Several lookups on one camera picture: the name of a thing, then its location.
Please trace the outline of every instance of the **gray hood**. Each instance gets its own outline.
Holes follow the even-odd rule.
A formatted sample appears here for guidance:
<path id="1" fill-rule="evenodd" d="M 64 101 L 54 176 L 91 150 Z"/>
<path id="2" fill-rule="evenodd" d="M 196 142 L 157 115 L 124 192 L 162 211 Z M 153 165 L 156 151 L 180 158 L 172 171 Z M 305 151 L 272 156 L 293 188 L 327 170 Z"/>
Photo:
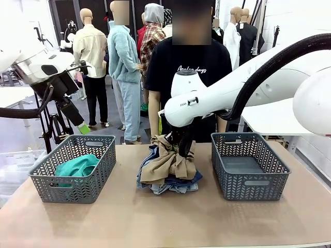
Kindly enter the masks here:
<path id="1" fill-rule="evenodd" d="M 147 4 L 145 6 L 145 22 L 157 22 L 163 24 L 164 7 L 158 4 Z"/>

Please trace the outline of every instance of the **brown tabletop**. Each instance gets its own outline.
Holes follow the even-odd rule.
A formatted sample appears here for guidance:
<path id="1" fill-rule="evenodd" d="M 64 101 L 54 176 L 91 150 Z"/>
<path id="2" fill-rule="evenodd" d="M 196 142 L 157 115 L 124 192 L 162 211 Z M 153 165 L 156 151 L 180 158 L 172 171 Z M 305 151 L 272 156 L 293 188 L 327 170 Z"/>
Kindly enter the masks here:
<path id="1" fill-rule="evenodd" d="M 0 247 L 310 246 L 331 243 L 331 194 L 278 143 L 292 170 L 278 202 L 228 202 L 197 144 L 199 190 L 154 195 L 136 189 L 148 146 L 117 146 L 117 165 L 92 205 L 44 204 L 29 179 L 0 210 Z"/>

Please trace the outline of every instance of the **empty basket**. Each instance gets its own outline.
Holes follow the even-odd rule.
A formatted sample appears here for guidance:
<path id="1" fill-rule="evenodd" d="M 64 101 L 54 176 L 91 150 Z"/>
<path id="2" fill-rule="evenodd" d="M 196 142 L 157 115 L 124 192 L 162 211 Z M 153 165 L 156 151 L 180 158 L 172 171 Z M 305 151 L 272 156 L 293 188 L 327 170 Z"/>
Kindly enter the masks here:
<path id="1" fill-rule="evenodd" d="M 100 159 L 89 176 L 54 176 L 58 165 L 87 154 L 94 154 Z M 71 135 L 30 172 L 30 177 L 45 203 L 91 204 L 98 198 L 115 164 L 114 136 Z"/>
<path id="2" fill-rule="evenodd" d="M 212 134 L 212 163 L 226 200 L 279 200 L 290 169 L 256 133 Z"/>

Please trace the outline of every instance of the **mannequin hand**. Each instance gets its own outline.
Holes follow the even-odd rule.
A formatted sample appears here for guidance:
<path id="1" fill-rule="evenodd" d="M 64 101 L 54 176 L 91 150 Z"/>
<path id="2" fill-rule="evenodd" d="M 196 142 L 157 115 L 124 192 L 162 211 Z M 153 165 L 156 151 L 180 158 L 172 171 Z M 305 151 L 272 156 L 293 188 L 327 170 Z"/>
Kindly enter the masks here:
<path id="1" fill-rule="evenodd" d="M 139 70 L 139 71 L 142 71 L 143 70 L 143 65 L 136 64 L 136 66 L 137 66 L 137 70 Z"/>
<path id="2" fill-rule="evenodd" d="M 107 68 L 107 62 L 106 62 L 106 61 L 103 61 L 103 62 L 102 62 L 102 67 L 103 67 L 104 69 Z"/>

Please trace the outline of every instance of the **black pants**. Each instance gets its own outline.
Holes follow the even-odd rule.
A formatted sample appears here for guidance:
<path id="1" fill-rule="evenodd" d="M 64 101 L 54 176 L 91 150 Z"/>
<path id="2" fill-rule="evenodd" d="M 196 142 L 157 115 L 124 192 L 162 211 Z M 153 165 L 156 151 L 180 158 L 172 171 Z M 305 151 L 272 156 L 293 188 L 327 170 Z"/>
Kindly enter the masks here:
<path id="1" fill-rule="evenodd" d="M 97 99 L 100 108 L 100 121 L 108 122 L 108 106 L 107 106 L 107 93 L 106 93 L 106 82 L 105 76 L 96 78 L 86 77 L 84 79 L 87 105 L 89 111 L 89 124 L 91 126 L 96 125 L 95 115 L 97 107 Z"/>

